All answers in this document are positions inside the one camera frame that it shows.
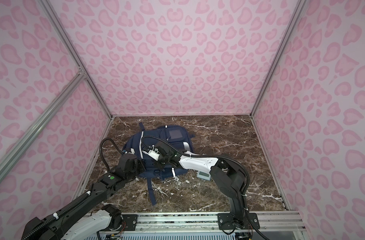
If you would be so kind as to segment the grey blue calculator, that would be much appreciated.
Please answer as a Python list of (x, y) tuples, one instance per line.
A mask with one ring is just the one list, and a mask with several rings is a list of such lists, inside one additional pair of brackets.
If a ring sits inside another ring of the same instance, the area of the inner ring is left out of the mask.
[(197, 178), (204, 180), (204, 181), (210, 181), (211, 180), (211, 175), (205, 172), (197, 172)]

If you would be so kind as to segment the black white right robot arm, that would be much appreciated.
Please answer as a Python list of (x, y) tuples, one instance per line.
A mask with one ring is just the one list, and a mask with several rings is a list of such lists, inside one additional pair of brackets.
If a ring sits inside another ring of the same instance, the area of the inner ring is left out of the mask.
[(226, 156), (198, 155), (178, 150), (163, 141), (143, 153), (151, 157), (159, 169), (169, 165), (210, 175), (220, 192), (229, 199), (231, 224), (236, 229), (245, 229), (249, 225), (245, 193), (250, 184), (250, 175), (239, 162)]

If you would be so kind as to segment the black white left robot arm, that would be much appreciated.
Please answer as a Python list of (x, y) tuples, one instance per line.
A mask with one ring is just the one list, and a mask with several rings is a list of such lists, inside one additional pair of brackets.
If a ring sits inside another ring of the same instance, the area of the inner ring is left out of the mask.
[(117, 166), (93, 183), (90, 190), (44, 219), (35, 217), (30, 220), (24, 227), (22, 239), (62, 239), (84, 215), (144, 172), (145, 167), (142, 160), (134, 154), (124, 154), (119, 159)]

